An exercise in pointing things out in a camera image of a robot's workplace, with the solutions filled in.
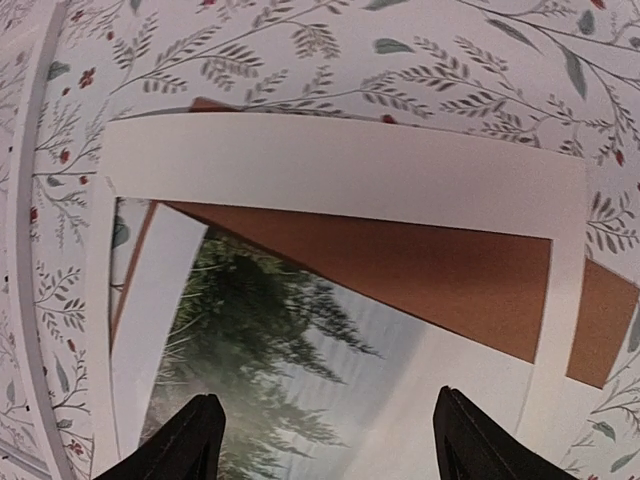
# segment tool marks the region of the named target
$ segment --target tree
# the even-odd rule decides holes
[[[354,351],[375,354],[359,339],[329,282],[210,230],[165,348],[146,434],[168,419],[153,424],[159,405],[196,381],[201,391],[221,398],[227,413],[220,478],[280,478],[274,473],[278,452],[304,455],[282,432],[342,445],[322,421],[322,412],[302,410],[295,400],[288,401],[281,383],[286,364],[342,382],[307,338],[312,329]]]

